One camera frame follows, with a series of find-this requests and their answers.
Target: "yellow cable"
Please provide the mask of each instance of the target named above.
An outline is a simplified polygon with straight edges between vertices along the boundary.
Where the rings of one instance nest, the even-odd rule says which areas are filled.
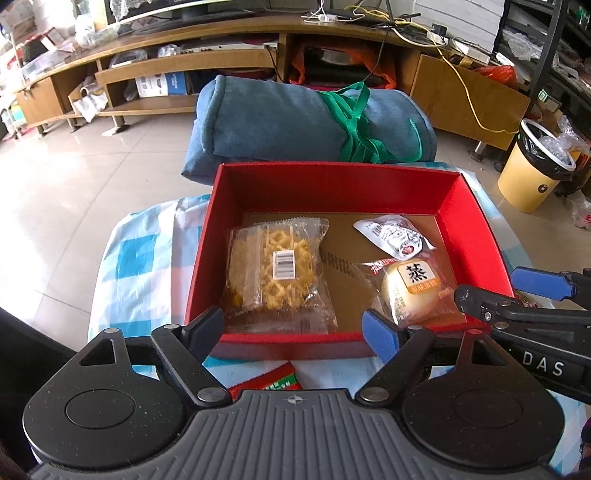
[[[397,18],[394,19],[394,23],[396,25],[413,25],[414,27],[420,28],[424,31],[430,31],[427,27],[415,23],[415,22],[409,22],[409,21],[405,21],[403,19]],[[415,44],[415,42],[410,42],[407,39],[405,39],[402,35],[398,35],[399,37],[401,37],[403,40],[409,42],[409,43],[413,43]],[[448,59],[445,58],[445,56],[443,55],[443,52],[439,49],[439,46],[437,46],[437,51],[439,52],[439,55],[441,55],[441,58],[443,59],[443,61],[445,63],[447,63],[452,70],[455,72],[455,74],[457,75],[457,77],[460,79],[460,82],[462,83],[464,90],[466,91],[466,98],[468,99],[468,103],[470,104],[470,109],[472,110],[472,115],[474,115],[474,118],[476,119],[476,123],[478,124],[478,126],[480,128],[482,128],[483,130],[486,130],[487,132],[493,133],[493,134],[501,134],[501,133],[508,133],[511,135],[515,135],[517,132],[511,132],[509,130],[503,129],[503,130],[493,130],[492,128],[487,128],[484,125],[482,125],[480,119],[478,118],[478,115],[476,114],[476,110],[474,109],[474,104],[472,103],[472,98],[470,97],[470,92],[468,91],[468,86],[466,85],[466,83],[464,82],[464,79],[462,78],[462,75],[460,75],[460,72],[457,71],[456,66],[451,63]]]
[[[363,13],[365,13],[366,15],[372,15],[374,17],[378,17],[378,18],[382,18],[383,20],[387,20],[387,21],[391,21],[392,23],[394,23],[396,26],[399,25],[412,25],[415,28],[419,28],[421,30],[424,30],[425,32],[429,32],[430,30],[425,27],[424,25],[418,24],[416,22],[413,21],[409,21],[409,20],[405,20],[403,18],[393,18],[392,20],[390,19],[390,16],[386,13],[386,12],[382,12],[381,10],[377,10],[377,9],[373,9],[373,10],[367,10],[366,8],[362,7],[361,5],[348,5],[345,7],[345,10],[348,9],[353,9],[353,14],[357,15],[355,13],[355,11],[357,9],[361,10]],[[476,123],[478,124],[478,126],[480,128],[482,128],[483,130],[493,133],[493,134],[501,134],[501,133],[508,133],[511,135],[515,135],[517,132],[510,132],[506,129],[503,130],[493,130],[492,128],[487,128],[484,125],[482,125],[482,122],[480,121],[480,119],[478,118],[478,115],[476,114],[476,110],[474,109],[474,104],[472,103],[472,98],[470,97],[470,92],[468,91],[468,86],[466,85],[466,82],[464,82],[464,79],[462,78],[462,75],[460,75],[460,72],[457,71],[456,66],[451,63],[448,59],[445,58],[445,55],[443,54],[443,52],[441,51],[440,47],[442,47],[443,45],[439,45],[435,42],[435,40],[431,39],[433,42],[433,45],[423,45],[417,42],[413,42],[412,40],[409,40],[408,38],[405,38],[402,34],[400,34],[395,28],[392,29],[394,33],[396,33],[397,36],[399,36],[402,40],[404,40],[406,43],[409,43],[411,45],[415,45],[417,47],[422,47],[422,48],[436,48],[437,51],[439,52],[439,55],[441,55],[441,58],[443,59],[443,61],[445,63],[447,63],[452,70],[455,72],[455,74],[457,75],[457,77],[460,79],[460,82],[462,83],[464,90],[466,91],[466,98],[468,99],[468,103],[470,104],[470,109],[472,110],[472,115],[474,115],[474,119],[476,120]]]

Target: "white box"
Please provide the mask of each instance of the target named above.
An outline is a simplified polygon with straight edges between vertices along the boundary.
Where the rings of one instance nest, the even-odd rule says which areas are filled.
[[[184,72],[160,73],[135,79],[141,98],[187,95]]]

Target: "packaged pastry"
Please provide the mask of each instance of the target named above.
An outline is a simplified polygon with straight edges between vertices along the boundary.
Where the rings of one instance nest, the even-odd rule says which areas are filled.
[[[355,267],[375,292],[373,306],[398,326],[455,311],[453,289],[431,255],[419,254],[406,261],[386,258]]]
[[[375,292],[374,307],[401,327],[453,313],[453,289],[437,260],[435,247],[400,215],[360,220],[354,227],[393,258],[356,265]]]
[[[319,246],[328,220],[294,218],[234,229],[220,301],[229,333],[328,333],[336,318]]]

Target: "blue rolled blanket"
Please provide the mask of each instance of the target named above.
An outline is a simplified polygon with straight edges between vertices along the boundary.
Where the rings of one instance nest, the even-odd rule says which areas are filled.
[[[432,161],[437,140],[399,90],[338,92],[218,75],[199,94],[182,175],[212,184],[221,163]]]

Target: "wall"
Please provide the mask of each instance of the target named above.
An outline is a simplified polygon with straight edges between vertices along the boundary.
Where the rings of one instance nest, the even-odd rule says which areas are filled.
[[[72,0],[33,0],[33,12],[37,31],[43,32],[55,27],[63,37],[68,36],[68,30],[73,33],[74,7]]]

